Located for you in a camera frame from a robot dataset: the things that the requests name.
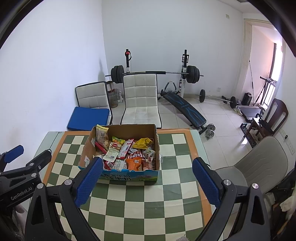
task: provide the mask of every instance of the cardboard box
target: cardboard box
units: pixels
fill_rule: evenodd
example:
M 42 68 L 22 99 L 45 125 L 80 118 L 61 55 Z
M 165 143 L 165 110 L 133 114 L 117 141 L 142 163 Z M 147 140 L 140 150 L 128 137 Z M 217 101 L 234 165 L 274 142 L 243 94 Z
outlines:
M 109 128 L 108 137 L 109 143 L 112 140 L 112 136 L 118 137 L 120 139 L 128 140 L 135 139 L 139 140 L 141 138 L 148 137 L 154 139 L 152 144 L 153 150 L 155 153 L 156 159 L 156 170 L 146 170 L 146 171 L 121 171 L 116 170 L 105 171 L 103 170 L 100 179 L 109 179 L 109 180 L 122 180 L 122 181 L 157 181 L 158 171 L 159 171 L 159 142 L 156 132 L 156 126 L 154 124 L 129 124 L 129 125 L 111 125 L 106 126 Z M 93 156 L 102 154 L 100 151 L 96 151 L 94 142 L 96 140 L 96 127 L 91 130 L 89 137 L 86 140 L 86 143 L 83 147 L 82 154 L 78 163 L 80 169 L 84 169 L 86 163 L 91 162 Z

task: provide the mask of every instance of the ceiling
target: ceiling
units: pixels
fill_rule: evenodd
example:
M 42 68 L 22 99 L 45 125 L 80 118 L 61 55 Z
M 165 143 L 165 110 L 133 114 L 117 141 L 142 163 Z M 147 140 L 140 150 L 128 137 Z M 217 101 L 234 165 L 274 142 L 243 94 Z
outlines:
M 260 13 L 260 11 L 249 2 L 240 3 L 237 0 L 218 0 L 218 1 L 226 3 L 227 5 L 235 8 L 236 10 L 239 10 L 240 12 Z
M 258 29 L 261 33 L 263 33 L 266 37 L 268 37 L 273 43 L 283 45 L 283 38 L 280 33 L 271 28 L 265 28 L 261 26 L 253 26 L 254 28 Z

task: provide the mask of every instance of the blue gripper pad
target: blue gripper pad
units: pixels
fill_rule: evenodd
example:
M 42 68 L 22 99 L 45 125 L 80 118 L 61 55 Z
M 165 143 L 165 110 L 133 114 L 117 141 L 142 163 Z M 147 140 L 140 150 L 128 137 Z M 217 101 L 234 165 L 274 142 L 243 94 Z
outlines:
M 201 157 L 193 160 L 192 171 L 209 203 L 218 208 L 221 204 L 221 196 L 223 195 L 223 186 L 221 184 L 222 179 L 215 171 L 212 171 L 208 166 L 206 166 Z
M 6 152 L 4 157 L 4 162 L 11 163 L 14 159 L 19 157 L 24 153 L 24 147 L 22 145 L 18 145 L 10 151 Z
M 94 157 L 88 167 L 78 173 L 78 175 L 80 173 L 82 175 L 84 174 L 84 177 L 80 175 L 80 177 L 83 177 L 83 179 L 80 182 L 79 186 L 76 188 L 75 204 L 77 207 L 80 207 L 80 205 L 87 202 L 89 195 L 96 185 L 96 182 L 98 181 L 102 171 L 103 160 L 99 157 Z

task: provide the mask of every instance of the wooden chair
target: wooden chair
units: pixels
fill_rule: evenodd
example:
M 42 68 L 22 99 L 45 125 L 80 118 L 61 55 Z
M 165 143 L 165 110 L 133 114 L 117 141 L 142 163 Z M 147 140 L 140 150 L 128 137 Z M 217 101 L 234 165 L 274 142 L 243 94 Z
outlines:
M 277 108 L 274 111 L 270 120 L 267 122 L 266 120 L 268 120 L 268 117 L 270 115 L 270 112 L 271 112 L 271 109 L 272 109 L 274 103 L 277 104 Z M 279 118 L 282 116 L 283 113 L 286 113 L 285 117 L 278 124 L 278 126 L 274 130 L 272 130 L 273 125 L 279 120 Z M 265 120 L 262 120 L 260 117 L 253 118 L 252 122 L 251 122 L 251 126 L 249 127 L 249 129 L 246 132 L 246 134 L 244 135 L 244 137 L 246 137 L 249 134 L 251 129 L 258 130 L 256 135 L 258 135 L 260 133 L 263 138 L 266 136 L 273 136 L 278 131 L 278 129 L 281 127 L 281 125 L 284 123 L 284 121 L 287 119 L 288 114 L 289 114 L 289 112 L 287 110 L 285 103 L 279 99 L 273 99 L 273 101 L 271 103 L 271 107 L 269 108 L 269 111 L 267 113 Z

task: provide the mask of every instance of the shoe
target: shoe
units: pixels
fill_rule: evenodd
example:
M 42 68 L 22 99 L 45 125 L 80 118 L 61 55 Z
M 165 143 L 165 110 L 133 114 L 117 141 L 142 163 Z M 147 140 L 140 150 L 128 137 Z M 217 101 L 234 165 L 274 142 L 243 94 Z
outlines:
M 240 116 L 242 116 L 242 112 L 240 111 L 240 108 L 239 107 L 235 107 L 234 109 L 233 109 L 236 113 L 238 113 Z

